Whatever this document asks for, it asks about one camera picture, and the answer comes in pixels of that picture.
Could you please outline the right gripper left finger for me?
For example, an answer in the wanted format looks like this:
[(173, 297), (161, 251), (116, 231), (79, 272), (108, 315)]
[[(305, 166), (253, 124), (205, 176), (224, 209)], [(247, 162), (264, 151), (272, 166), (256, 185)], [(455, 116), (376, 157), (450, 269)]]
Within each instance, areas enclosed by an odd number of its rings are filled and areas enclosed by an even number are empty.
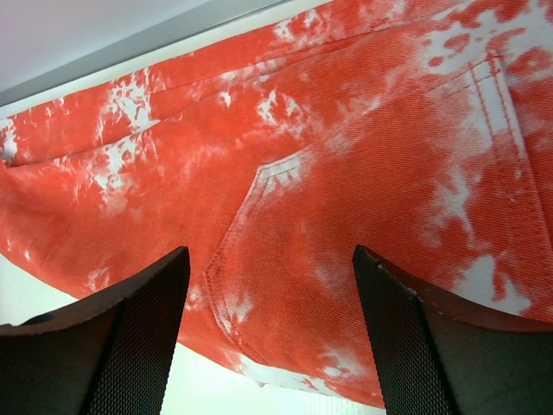
[(68, 306), (1, 327), (3, 414), (158, 414), (190, 278), (179, 247)]

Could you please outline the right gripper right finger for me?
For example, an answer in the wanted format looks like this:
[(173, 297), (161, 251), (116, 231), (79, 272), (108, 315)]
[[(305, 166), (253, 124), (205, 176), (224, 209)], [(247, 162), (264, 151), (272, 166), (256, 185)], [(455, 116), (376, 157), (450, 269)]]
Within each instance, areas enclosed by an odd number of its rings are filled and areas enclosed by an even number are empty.
[(388, 414), (550, 414), (552, 325), (470, 302), (364, 246), (353, 269)]

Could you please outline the orange white tie-dye trousers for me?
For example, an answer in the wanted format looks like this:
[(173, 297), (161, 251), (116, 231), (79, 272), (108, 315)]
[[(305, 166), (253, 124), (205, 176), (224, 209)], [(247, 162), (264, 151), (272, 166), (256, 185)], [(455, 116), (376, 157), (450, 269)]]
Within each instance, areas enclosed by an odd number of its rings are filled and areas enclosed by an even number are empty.
[(332, 1), (1, 121), (1, 253), (73, 297), (177, 246), (180, 342), (383, 403), (366, 246), (552, 318), (552, 4)]

